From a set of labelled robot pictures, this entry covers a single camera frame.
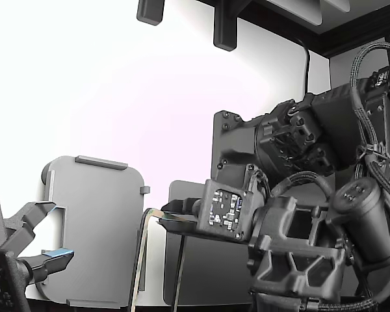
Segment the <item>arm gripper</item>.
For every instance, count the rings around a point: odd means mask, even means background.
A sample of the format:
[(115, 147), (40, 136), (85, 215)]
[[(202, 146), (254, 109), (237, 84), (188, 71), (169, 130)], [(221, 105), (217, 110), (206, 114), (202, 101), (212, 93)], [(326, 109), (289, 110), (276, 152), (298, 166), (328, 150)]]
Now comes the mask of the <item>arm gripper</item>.
[(249, 244), (256, 293), (339, 302), (346, 252), (326, 223), (328, 204), (272, 198), (259, 211)]

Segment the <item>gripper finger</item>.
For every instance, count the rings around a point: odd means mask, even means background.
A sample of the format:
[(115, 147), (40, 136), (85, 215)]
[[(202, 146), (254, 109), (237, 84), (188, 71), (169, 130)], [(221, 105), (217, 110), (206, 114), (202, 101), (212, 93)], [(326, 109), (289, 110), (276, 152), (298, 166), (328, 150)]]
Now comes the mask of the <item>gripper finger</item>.
[(196, 222), (159, 219), (159, 224), (170, 233), (196, 233)]
[(200, 198), (185, 198), (170, 201), (161, 208), (161, 211), (173, 214), (198, 214), (200, 205)]

